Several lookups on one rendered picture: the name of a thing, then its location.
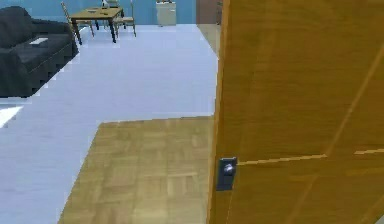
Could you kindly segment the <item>white cabinet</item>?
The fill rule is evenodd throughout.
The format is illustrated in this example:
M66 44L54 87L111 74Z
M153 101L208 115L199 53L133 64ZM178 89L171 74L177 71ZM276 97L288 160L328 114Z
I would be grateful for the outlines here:
M156 3L157 22L159 26L176 25L176 3L157 2Z

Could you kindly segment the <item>dark brown room door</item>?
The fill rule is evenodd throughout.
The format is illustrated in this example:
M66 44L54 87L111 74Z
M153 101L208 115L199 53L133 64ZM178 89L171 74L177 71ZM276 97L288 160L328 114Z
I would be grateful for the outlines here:
M196 0L196 23L219 24L223 0Z

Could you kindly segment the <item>brown wooden room door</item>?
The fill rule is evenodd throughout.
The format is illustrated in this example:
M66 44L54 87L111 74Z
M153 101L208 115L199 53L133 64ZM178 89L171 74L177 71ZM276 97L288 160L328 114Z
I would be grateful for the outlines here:
M206 223L383 218L384 0L223 0Z

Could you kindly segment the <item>light wooden chair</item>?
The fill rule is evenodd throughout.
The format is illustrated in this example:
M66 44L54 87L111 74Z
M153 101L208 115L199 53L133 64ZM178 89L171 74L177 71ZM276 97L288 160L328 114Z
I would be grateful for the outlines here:
M135 18L134 18L134 4L133 0L130 0L130 7L131 7L131 15L126 16L124 14L124 11L121 11L119 16L116 16L113 19L114 29L116 36L119 36L119 27L122 26L123 28L126 28L127 26L131 26L133 28L133 35L136 35L136 24L135 24Z
M71 21L71 17L70 17L70 15L69 15L69 12L68 12L68 10L67 10L67 7L66 7L66 5L65 5L65 3L63 2L63 1L61 1L61 7L62 7L62 9L63 9L63 12L64 12L64 14L65 14L65 17L66 17L66 19L67 19L67 22L68 22L68 24L69 24L69 27L70 27L70 30L71 30L71 32L72 32L72 34L73 35L75 35L75 31L74 31L74 28L73 28L73 25L72 25L72 21ZM93 30L93 27L92 27L92 21L91 20L77 20L77 24L79 25L86 25L86 26L88 26L89 28L90 28L90 30L91 30L91 34L92 34L92 36L94 37L95 36L95 34L94 34L94 30Z

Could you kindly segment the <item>wooden table with black legs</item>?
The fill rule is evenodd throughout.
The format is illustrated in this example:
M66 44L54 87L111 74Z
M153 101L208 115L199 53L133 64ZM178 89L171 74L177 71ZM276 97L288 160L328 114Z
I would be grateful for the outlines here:
M91 20L91 21L107 21L108 26L110 27L110 32L112 36L112 41L116 42L116 33L114 26L114 18L118 15L123 15L124 11L121 7L117 8L102 8L99 7L94 13L91 13L88 9L84 9L80 12L72 14L69 16L74 33L79 44L82 44L82 39L79 33L78 21L79 20Z

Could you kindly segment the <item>dark grey sofa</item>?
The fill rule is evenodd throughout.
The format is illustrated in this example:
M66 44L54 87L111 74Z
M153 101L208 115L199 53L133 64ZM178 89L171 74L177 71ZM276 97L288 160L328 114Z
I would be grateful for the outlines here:
M29 44L39 37L48 40ZM0 8L0 98L32 96L77 54L67 23L32 18L20 6Z

